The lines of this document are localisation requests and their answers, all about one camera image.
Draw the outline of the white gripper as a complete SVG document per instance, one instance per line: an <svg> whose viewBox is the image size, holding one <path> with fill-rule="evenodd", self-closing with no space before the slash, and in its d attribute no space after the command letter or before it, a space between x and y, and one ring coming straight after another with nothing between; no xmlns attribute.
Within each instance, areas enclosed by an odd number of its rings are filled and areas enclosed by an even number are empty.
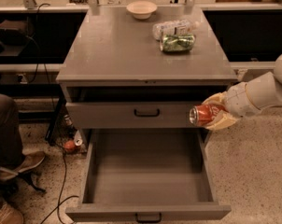
<svg viewBox="0 0 282 224"><path fill-rule="evenodd" d="M220 111L211 122L204 126L210 131L228 128L234 125L239 118L251 117L261 112L250 101L246 82L231 86L225 92L211 95L203 101L203 105L222 105L229 112Z"/></svg>

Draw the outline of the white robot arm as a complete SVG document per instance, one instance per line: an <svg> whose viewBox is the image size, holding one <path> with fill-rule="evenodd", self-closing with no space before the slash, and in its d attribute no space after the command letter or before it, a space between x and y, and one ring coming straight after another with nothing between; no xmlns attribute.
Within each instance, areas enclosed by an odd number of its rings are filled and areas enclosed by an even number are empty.
<svg viewBox="0 0 282 224"><path fill-rule="evenodd" d="M223 105L215 119L204 125L207 130L221 130L241 118L252 117L272 106L282 106L282 54L275 61L273 72L267 72L248 82L240 82L227 91L216 93L204 105Z"/></svg>

